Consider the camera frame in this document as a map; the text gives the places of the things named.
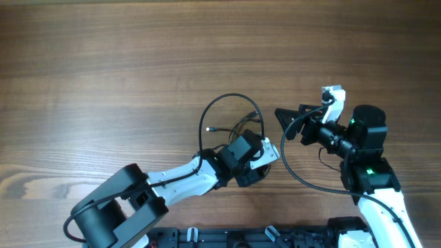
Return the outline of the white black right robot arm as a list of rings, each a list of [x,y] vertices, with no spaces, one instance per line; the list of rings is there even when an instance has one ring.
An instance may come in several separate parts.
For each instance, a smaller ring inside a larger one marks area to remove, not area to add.
[[[344,104],[329,101],[321,106],[300,105],[298,110],[278,108],[276,118],[283,129],[282,140],[302,136],[303,145],[319,143],[329,154],[342,158],[342,190],[335,194],[352,197],[365,217],[379,247],[421,247],[408,216],[398,178],[386,158],[386,115],[372,105],[354,108],[348,126],[338,124]]]

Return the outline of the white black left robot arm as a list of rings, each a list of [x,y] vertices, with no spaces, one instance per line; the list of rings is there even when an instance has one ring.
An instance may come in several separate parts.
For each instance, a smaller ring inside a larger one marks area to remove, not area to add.
[[[174,169],[144,173],[136,163],[126,165],[73,207],[64,233],[84,247],[146,247],[148,231],[171,205],[231,179],[248,187],[279,157],[268,138],[245,130],[233,143],[203,149]]]

